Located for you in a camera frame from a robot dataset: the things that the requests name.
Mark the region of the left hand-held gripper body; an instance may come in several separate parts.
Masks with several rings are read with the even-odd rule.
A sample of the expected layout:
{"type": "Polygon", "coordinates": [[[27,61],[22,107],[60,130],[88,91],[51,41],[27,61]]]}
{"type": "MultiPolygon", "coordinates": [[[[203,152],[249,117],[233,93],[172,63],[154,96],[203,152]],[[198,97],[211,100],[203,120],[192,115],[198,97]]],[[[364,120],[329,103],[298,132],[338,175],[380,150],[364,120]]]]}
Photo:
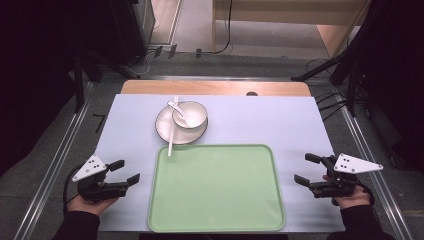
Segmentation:
{"type": "Polygon", "coordinates": [[[78,194],[87,201],[100,202],[124,197],[129,188],[127,182],[107,183],[106,174],[111,172],[97,155],[92,155],[73,176],[78,194]]]}

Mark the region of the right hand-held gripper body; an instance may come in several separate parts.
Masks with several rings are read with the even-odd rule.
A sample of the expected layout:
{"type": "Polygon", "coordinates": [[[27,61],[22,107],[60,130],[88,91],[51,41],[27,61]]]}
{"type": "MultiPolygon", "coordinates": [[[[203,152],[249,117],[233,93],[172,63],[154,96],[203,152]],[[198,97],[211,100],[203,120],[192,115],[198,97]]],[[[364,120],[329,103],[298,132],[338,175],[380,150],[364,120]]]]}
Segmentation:
{"type": "Polygon", "coordinates": [[[326,167],[329,179],[310,183],[308,188],[315,198],[351,196],[355,186],[360,184],[357,174],[383,169],[381,164],[343,153],[338,157],[321,157],[321,164],[326,167]]]}

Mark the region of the person's left hand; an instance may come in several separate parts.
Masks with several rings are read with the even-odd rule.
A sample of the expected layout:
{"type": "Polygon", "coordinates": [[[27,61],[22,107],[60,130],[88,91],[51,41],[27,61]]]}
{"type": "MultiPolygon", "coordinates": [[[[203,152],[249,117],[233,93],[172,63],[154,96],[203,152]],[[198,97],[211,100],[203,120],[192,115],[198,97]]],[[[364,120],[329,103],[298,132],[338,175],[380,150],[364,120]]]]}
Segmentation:
{"type": "Polygon", "coordinates": [[[87,213],[100,216],[106,209],[108,209],[117,201],[118,199],[114,198],[114,199],[107,199],[107,200],[94,203],[94,202],[85,200],[80,195],[77,195],[67,204],[67,207],[69,211],[87,212],[87,213]]]}

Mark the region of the person's right hand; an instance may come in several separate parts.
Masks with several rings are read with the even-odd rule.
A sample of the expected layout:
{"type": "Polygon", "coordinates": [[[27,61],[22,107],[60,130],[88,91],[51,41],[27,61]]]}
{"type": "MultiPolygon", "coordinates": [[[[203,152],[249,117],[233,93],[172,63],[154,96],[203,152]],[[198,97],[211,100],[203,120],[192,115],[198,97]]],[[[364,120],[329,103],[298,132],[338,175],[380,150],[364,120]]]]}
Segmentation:
{"type": "Polygon", "coordinates": [[[356,186],[351,196],[336,197],[335,200],[341,209],[347,209],[355,206],[369,205],[370,195],[363,187],[356,186]]]}

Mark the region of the white round plate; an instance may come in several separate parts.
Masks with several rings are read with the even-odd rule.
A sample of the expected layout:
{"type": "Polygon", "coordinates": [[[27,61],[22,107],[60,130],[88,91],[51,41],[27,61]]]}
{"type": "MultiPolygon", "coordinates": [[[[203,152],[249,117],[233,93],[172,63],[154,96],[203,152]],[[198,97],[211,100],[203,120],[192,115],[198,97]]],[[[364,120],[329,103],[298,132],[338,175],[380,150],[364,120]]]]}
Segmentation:
{"type": "Polygon", "coordinates": [[[199,128],[186,129],[178,126],[172,118],[173,109],[165,107],[156,118],[156,132],[166,142],[173,136],[174,144],[188,144],[198,140],[205,132],[208,121],[205,121],[199,128]]]}

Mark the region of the pale lavender table mat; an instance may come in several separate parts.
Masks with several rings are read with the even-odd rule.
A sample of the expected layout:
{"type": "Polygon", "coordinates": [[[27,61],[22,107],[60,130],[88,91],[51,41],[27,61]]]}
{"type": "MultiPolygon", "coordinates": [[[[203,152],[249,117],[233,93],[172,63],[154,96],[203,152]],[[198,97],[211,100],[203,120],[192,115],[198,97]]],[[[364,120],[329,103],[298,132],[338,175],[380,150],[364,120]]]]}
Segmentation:
{"type": "MultiPolygon", "coordinates": [[[[119,94],[115,97],[97,145],[104,162],[122,159],[125,166],[108,176],[140,181],[101,217],[103,231],[154,232],[148,225],[158,151],[166,146],[155,129],[167,95],[119,94]]],[[[332,232],[342,229],[339,210],[296,184],[294,175],[317,181],[325,169],[305,160],[306,153],[329,156],[333,149],[311,97],[195,96],[208,111],[204,135],[189,145],[263,144],[274,156],[285,224],[273,232],[332,232]]]]}

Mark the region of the white spoon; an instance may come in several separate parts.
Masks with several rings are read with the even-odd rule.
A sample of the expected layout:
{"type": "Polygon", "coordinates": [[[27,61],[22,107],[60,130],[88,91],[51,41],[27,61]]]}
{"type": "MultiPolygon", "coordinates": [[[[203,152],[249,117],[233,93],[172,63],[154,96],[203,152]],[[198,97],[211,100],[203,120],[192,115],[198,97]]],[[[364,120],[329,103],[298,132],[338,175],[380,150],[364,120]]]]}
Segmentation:
{"type": "Polygon", "coordinates": [[[183,121],[185,122],[185,124],[190,127],[188,119],[186,118],[186,113],[178,106],[177,103],[173,102],[173,101],[168,101],[167,104],[172,107],[174,110],[176,110],[180,115],[181,118],[183,119],[183,121]]]}

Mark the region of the green plastic tray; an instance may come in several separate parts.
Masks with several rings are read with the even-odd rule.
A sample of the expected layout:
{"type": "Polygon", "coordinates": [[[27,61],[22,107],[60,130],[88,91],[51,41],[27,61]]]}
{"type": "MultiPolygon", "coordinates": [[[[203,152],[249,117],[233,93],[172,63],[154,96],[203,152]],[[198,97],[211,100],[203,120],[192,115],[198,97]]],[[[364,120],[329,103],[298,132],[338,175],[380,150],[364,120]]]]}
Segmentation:
{"type": "Polygon", "coordinates": [[[284,224],[268,146],[180,145],[158,151],[148,217],[152,231],[273,232],[284,224]]]}

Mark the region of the white bowl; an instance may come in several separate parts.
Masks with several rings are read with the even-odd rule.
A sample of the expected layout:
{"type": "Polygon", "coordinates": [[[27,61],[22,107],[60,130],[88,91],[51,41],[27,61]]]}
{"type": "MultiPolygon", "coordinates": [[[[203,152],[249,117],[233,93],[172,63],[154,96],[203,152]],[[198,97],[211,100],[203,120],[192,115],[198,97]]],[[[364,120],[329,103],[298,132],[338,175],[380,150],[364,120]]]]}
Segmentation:
{"type": "Polygon", "coordinates": [[[178,102],[177,104],[186,113],[186,118],[190,125],[188,127],[181,118],[181,115],[171,107],[174,110],[172,119],[179,127],[195,129],[202,126],[207,120],[207,110],[202,104],[195,101],[178,102]]]}

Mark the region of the black metal stand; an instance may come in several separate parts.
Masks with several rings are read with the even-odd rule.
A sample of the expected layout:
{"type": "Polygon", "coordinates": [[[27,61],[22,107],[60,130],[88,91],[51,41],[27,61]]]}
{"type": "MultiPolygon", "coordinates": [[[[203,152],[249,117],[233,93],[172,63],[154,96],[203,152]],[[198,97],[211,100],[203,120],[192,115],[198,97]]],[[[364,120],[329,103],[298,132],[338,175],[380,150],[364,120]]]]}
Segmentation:
{"type": "Polygon", "coordinates": [[[364,23],[345,50],[318,67],[300,76],[292,77],[291,80],[295,82],[304,82],[318,73],[336,65],[336,69],[330,76],[330,82],[333,85],[339,85],[346,77],[349,77],[347,108],[352,110],[354,107],[355,85],[359,78],[360,58],[363,56],[369,41],[375,36],[375,31],[378,28],[378,21],[382,19],[384,8],[389,2],[390,0],[372,0],[364,23]]]}
{"type": "Polygon", "coordinates": [[[83,73],[86,73],[90,81],[99,82],[102,74],[97,66],[95,54],[93,52],[77,53],[73,58],[74,82],[76,106],[75,113],[78,113],[85,103],[83,73]]]}

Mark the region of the wooden table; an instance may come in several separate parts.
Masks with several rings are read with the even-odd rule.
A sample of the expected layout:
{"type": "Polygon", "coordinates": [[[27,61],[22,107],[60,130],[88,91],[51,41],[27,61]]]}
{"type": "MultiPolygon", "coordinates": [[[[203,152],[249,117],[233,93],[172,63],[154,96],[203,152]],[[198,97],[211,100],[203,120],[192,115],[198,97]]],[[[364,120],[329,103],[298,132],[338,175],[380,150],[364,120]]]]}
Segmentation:
{"type": "Polygon", "coordinates": [[[310,97],[301,82],[253,82],[209,80],[128,80],[122,94],[231,95],[310,97]]]}

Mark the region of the black cabinet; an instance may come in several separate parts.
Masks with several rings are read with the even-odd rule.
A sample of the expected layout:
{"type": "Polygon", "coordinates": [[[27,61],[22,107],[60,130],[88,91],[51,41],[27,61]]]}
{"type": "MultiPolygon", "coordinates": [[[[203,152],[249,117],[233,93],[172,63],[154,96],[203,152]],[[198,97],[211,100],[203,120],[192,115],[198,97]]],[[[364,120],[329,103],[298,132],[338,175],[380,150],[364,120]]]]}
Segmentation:
{"type": "Polygon", "coordinates": [[[151,0],[109,0],[118,33],[121,64],[134,65],[147,55],[156,19],[151,0]]]}

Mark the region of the light wooden bench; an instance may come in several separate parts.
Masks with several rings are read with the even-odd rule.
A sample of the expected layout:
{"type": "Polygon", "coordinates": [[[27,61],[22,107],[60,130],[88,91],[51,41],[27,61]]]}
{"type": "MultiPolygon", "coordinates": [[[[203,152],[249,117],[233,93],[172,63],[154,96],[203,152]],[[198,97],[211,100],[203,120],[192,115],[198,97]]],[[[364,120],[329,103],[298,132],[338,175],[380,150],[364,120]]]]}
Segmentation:
{"type": "Polygon", "coordinates": [[[345,49],[352,30],[365,20],[372,0],[212,0],[212,50],[216,21],[231,20],[316,25],[327,53],[345,49]]]}

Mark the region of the metal floor rail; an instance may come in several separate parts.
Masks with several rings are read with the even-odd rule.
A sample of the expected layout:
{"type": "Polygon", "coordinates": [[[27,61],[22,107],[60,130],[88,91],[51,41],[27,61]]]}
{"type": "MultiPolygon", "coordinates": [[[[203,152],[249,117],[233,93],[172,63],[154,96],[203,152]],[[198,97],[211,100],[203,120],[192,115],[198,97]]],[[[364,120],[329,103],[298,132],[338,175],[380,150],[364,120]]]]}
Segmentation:
{"type": "Polygon", "coordinates": [[[57,148],[53,159],[35,193],[26,214],[13,238],[13,240],[29,240],[38,222],[38,219],[47,203],[53,186],[59,176],[60,170],[66,160],[68,152],[74,142],[77,132],[85,118],[88,107],[91,103],[94,91],[94,84],[88,82],[84,87],[83,97],[85,102],[81,109],[75,113],[69,123],[67,130],[57,148]]]}
{"type": "Polygon", "coordinates": [[[419,240],[414,232],[415,216],[405,205],[408,191],[402,171],[393,168],[386,147],[381,142],[373,124],[365,117],[361,104],[352,117],[347,107],[341,104],[345,91],[341,87],[330,87],[331,102],[335,109],[325,120],[330,141],[336,153],[364,157],[384,166],[382,172],[364,174],[360,177],[376,197],[375,210],[383,229],[393,234],[396,240],[419,240]]]}

